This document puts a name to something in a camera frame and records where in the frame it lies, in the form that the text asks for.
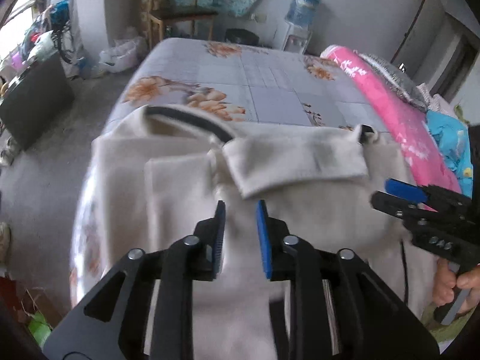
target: concrete floor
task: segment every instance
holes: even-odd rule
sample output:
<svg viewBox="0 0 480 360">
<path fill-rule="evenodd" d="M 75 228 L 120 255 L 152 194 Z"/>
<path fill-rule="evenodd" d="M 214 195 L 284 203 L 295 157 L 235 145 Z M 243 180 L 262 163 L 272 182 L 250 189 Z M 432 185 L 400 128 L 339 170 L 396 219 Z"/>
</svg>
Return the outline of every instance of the concrete floor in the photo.
<svg viewBox="0 0 480 360">
<path fill-rule="evenodd" d="M 10 223 L 8 270 L 29 287 L 42 287 L 62 312 L 70 309 L 71 228 L 91 142 L 132 76 L 71 81 L 72 108 L 0 175 L 0 220 Z"/>
</svg>

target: beige jacket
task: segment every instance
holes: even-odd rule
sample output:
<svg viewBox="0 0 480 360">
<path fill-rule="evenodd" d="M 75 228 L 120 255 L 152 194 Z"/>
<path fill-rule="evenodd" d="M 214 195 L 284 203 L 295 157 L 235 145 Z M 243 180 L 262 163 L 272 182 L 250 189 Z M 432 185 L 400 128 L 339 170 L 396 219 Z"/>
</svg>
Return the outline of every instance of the beige jacket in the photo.
<svg viewBox="0 0 480 360">
<path fill-rule="evenodd" d="M 351 248 L 403 299 L 395 218 L 373 210 L 370 196 L 387 178 L 411 182 L 396 143 L 376 133 L 359 143 L 361 127 L 225 123 L 181 106 L 170 108 L 214 123 L 206 130 L 142 107 L 94 141 L 102 257 L 112 266 L 129 249 L 167 248 L 226 204 L 223 266 L 213 283 L 193 286 L 196 359 L 276 359 L 268 301 L 284 290 L 262 271 L 255 207 L 286 222 L 317 249 Z M 419 317 L 431 300 L 434 257 L 406 241 L 409 307 Z"/>
</svg>

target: chair leg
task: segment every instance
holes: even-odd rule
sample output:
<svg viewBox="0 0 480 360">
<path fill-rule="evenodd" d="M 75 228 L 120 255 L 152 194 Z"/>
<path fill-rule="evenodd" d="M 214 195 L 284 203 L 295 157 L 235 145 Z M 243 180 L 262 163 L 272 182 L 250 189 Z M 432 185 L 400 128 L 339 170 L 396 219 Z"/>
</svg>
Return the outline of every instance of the chair leg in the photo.
<svg viewBox="0 0 480 360">
<path fill-rule="evenodd" d="M 158 23 L 158 42 L 160 43 L 165 36 L 165 26 L 163 25 L 163 21 Z"/>
<path fill-rule="evenodd" d="M 148 30 L 148 47 L 150 48 L 150 51 L 152 51 L 153 31 L 152 31 L 152 20 L 150 20 L 150 18 L 148 18 L 147 30 Z"/>
<path fill-rule="evenodd" d="M 213 36 L 213 19 L 210 20 L 210 31 L 208 31 L 208 40 L 212 40 Z"/>
</svg>

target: bed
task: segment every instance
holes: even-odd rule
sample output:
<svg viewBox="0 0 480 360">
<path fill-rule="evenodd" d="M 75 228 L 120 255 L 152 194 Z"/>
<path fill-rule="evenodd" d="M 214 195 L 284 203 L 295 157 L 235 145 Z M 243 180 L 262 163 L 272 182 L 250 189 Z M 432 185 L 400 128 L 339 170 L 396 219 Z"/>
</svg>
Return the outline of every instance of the bed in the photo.
<svg viewBox="0 0 480 360">
<path fill-rule="evenodd" d="M 417 183 L 458 190 L 453 173 L 422 127 L 424 114 L 388 92 L 375 81 L 367 65 L 341 49 L 313 57 L 244 45 L 167 39 L 135 72 L 104 133 L 145 104 L 184 104 L 231 122 L 345 129 L 369 125 L 400 144 Z M 95 223 L 94 163 L 77 207 L 70 267 L 71 302 L 75 306 L 106 268 Z"/>
</svg>

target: metal bolt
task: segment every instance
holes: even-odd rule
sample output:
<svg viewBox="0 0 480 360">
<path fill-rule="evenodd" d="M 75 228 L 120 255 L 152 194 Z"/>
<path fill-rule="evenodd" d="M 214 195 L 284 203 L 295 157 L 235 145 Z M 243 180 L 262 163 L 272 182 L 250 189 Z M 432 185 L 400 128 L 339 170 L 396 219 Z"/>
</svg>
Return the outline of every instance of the metal bolt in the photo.
<svg viewBox="0 0 480 360">
<path fill-rule="evenodd" d="M 295 237 L 294 235 L 288 235 L 285 238 L 283 238 L 283 243 L 285 245 L 297 245 L 299 242 L 298 237 Z"/>
<path fill-rule="evenodd" d="M 183 239 L 183 243 L 188 246 L 196 245 L 200 242 L 200 239 L 196 235 L 187 235 Z"/>
<path fill-rule="evenodd" d="M 344 260 L 351 260 L 355 257 L 355 253 L 351 249 L 340 250 L 340 258 Z"/>
<path fill-rule="evenodd" d="M 141 258 L 143 256 L 145 252 L 142 250 L 142 249 L 131 249 L 129 252 L 128 252 L 128 258 L 131 259 L 131 260 L 138 260 L 139 258 Z"/>
</svg>

